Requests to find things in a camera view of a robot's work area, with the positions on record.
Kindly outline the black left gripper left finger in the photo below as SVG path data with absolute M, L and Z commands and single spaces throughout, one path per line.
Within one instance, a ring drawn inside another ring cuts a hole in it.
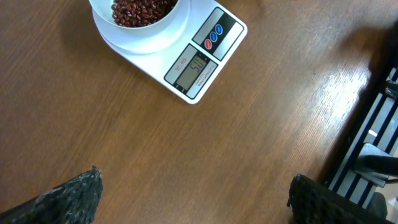
M 93 223 L 103 191 L 103 175 L 91 170 L 1 213 L 1 223 Z

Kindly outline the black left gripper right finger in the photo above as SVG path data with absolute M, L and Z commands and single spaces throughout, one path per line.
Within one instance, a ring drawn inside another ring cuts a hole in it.
M 296 223 L 390 223 L 302 174 L 290 183 L 287 206 Z

